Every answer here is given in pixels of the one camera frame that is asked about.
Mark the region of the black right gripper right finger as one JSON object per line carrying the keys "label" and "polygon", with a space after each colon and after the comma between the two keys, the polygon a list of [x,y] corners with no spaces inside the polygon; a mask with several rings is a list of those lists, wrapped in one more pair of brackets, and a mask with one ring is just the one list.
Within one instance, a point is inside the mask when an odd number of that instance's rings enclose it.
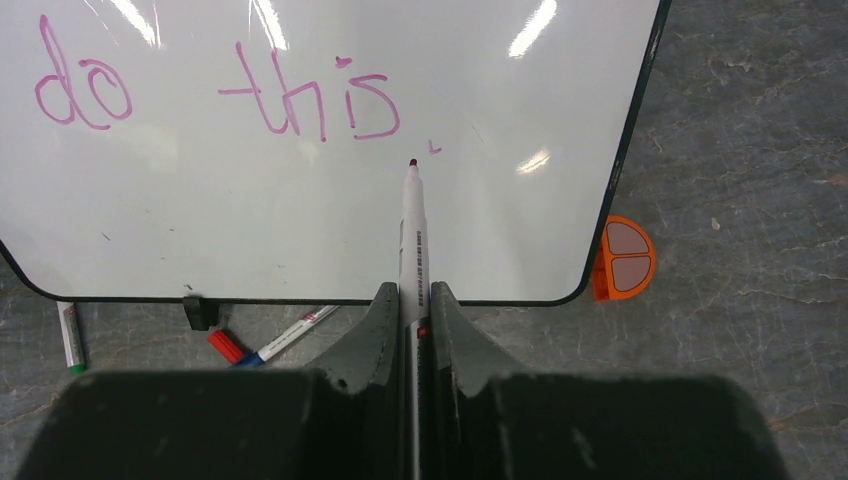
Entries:
{"label": "black right gripper right finger", "polygon": [[530,369],[431,287],[437,479],[785,479],[756,402],[714,375]]}

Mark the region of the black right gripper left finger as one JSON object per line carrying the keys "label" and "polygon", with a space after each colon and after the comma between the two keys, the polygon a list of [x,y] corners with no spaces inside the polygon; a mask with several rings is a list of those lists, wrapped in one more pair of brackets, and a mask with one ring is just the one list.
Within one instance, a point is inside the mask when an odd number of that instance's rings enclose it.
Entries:
{"label": "black right gripper left finger", "polygon": [[117,371],[72,382],[21,479],[397,479],[398,289],[304,367]]}

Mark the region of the pink whiteboard marker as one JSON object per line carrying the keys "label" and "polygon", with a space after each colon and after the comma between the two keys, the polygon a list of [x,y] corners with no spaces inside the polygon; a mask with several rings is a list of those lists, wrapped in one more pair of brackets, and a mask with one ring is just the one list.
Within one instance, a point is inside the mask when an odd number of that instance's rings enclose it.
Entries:
{"label": "pink whiteboard marker", "polygon": [[426,479],[430,470],[430,282],[424,188],[418,162],[404,182],[399,247],[400,340],[404,398],[404,475]]}

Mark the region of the white whiteboard black frame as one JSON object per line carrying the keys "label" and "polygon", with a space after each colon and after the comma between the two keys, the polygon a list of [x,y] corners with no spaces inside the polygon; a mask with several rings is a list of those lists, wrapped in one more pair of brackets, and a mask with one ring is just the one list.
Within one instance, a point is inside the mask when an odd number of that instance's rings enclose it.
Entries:
{"label": "white whiteboard black frame", "polygon": [[54,300],[587,287],[667,1],[5,1],[1,253]]}

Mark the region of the blue whiteboard marker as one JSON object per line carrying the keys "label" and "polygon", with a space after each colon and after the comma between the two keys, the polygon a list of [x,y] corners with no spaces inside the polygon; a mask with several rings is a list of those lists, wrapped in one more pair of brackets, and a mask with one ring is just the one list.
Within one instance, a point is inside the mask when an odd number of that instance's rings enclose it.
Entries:
{"label": "blue whiteboard marker", "polygon": [[334,313],[338,308],[338,305],[321,306],[304,315],[268,344],[236,361],[233,364],[233,367],[261,366],[266,364],[277,354],[291,346],[296,340],[306,334],[323,319]]}

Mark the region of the red whiteboard marker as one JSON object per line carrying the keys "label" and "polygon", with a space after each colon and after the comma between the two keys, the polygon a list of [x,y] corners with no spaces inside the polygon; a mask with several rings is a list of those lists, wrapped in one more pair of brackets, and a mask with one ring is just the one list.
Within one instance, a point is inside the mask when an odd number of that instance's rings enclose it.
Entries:
{"label": "red whiteboard marker", "polygon": [[230,365],[237,364],[246,356],[245,350],[224,329],[209,334],[207,341]]}

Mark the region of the green whiteboard marker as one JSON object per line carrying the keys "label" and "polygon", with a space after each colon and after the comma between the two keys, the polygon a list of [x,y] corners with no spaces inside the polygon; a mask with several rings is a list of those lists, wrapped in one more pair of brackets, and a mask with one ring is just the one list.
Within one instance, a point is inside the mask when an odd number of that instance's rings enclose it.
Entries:
{"label": "green whiteboard marker", "polygon": [[56,303],[63,339],[66,364],[69,372],[76,376],[87,370],[83,342],[77,321],[77,309],[73,302]]}

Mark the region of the orange semicircle toy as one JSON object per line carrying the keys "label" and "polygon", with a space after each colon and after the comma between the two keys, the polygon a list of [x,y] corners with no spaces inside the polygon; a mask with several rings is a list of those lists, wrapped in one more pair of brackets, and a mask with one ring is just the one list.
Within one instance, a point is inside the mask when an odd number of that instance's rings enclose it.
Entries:
{"label": "orange semicircle toy", "polygon": [[594,300],[620,301],[638,295],[651,282],[656,267],[656,251],[647,232],[626,217],[610,215],[591,270]]}

